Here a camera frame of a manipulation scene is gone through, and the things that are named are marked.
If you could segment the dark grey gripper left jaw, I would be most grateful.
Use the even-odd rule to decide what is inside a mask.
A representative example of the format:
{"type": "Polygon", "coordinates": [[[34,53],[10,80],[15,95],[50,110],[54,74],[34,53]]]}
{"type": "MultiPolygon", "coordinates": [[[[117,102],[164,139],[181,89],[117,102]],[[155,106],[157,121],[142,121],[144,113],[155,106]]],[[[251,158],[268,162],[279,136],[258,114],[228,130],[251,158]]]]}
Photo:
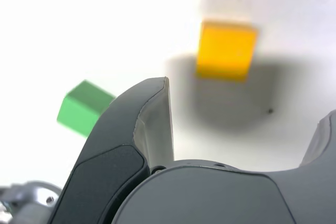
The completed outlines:
{"type": "Polygon", "coordinates": [[[50,223],[111,223],[126,197],[174,159],[167,77],[146,79],[99,117],[56,203],[50,223]]]}

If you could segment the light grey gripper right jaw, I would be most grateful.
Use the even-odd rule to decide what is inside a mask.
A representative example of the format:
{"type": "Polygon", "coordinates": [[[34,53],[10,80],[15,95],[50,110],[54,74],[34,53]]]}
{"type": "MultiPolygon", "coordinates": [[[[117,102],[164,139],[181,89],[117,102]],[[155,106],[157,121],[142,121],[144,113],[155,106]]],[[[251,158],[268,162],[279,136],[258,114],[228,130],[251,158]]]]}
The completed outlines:
{"type": "Polygon", "coordinates": [[[113,223],[335,223],[335,112],[319,122],[300,167],[179,164],[142,182],[113,223]]]}

